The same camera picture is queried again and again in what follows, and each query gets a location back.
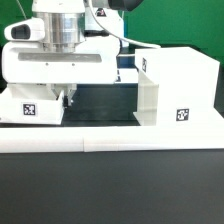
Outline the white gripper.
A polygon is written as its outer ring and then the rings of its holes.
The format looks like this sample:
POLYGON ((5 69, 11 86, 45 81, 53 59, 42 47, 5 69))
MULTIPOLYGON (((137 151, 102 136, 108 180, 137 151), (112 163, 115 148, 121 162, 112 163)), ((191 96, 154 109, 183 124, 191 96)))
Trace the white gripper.
POLYGON ((64 96, 70 107, 76 84, 111 84, 117 79, 120 42, 112 35, 87 37, 70 49, 53 51, 42 43, 47 36, 42 19, 32 18, 9 25, 4 30, 8 43, 3 47, 2 71, 8 83, 48 84, 51 100, 64 96))

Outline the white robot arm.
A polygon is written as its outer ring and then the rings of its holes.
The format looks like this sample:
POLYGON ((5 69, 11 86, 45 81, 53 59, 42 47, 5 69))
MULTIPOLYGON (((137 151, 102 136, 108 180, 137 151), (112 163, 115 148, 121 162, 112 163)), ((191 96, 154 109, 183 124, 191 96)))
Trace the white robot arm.
POLYGON ((33 16, 7 26, 1 103, 69 101, 79 84, 112 84, 124 37, 118 12, 142 0, 33 0, 33 16))

